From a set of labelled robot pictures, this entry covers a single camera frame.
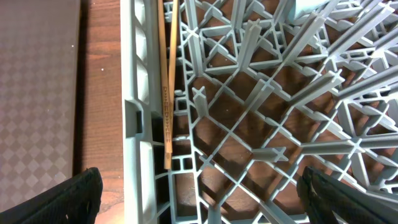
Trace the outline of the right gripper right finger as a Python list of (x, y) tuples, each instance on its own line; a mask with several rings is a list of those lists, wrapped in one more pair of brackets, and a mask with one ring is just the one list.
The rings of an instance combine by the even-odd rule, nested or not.
[(297, 193), (310, 223), (397, 223), (397, 196), (354, 189), (307, 166)]

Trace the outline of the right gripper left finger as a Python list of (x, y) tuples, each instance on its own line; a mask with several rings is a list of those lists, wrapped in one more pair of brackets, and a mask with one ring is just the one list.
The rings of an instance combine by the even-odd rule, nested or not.
[(51, 189), (1, 212), (1, 224), (82, 223), (96, 220), (101, 205), (103, 181), (91, 167)]

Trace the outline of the wooden chopstick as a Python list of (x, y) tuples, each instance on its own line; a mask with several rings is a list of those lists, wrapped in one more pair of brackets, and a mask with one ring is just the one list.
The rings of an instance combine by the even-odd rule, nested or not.
[(169, 91), (167, 97), (166, 107), (166, 145), (165, 145), (165, 163), (164, 168), (169, 170), (172, 166), (172, 129), (174, 118), (174, 91), (175, 91), (175, 71), (177, 60), (177, 34), (178, 34), (178, 9), (179, 0), (173, 0), (172, 9), (172, 24), (170, 31), (170, 51), (169, 51), (169, 69), (168, 69), (168, 84), (167, 90)]
[(158, 28), (159, 28), (159, 56), (160, 56), (160, 74), (162, 85), (162, 114), (164, 124), (164, 144), (165, 152), (172, 153), (172, 121), (170, 112), (170, 92), (169, 78), (167, 74), (167, 48), (165, 41), (165, 22), (163, 0), (157, 1), (158, 8)]

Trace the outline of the light blue rice bowl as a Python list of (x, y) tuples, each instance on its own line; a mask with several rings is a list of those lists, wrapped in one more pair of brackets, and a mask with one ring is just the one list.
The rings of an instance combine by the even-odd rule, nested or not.
[(330, 2), (330, 0), (293, 0), (292, 7), (288, 13), (288, 20), (293, 22), (312, 11), (315, 11), (328, 2)]

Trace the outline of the grey dishwasher rack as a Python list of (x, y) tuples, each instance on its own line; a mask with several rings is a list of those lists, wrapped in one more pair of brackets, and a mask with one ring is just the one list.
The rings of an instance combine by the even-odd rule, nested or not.
[(121, 1), (124, 221), (307, 223), (307, 166), (397, 196), (397, 2), (179, 1), (172, 166), (157, 1)]

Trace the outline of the brown serving tray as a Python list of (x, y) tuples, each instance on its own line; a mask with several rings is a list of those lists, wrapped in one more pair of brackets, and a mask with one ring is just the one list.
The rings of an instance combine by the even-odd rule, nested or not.
[(1, 0), (1, 210), (73, 172), (79, 0)]

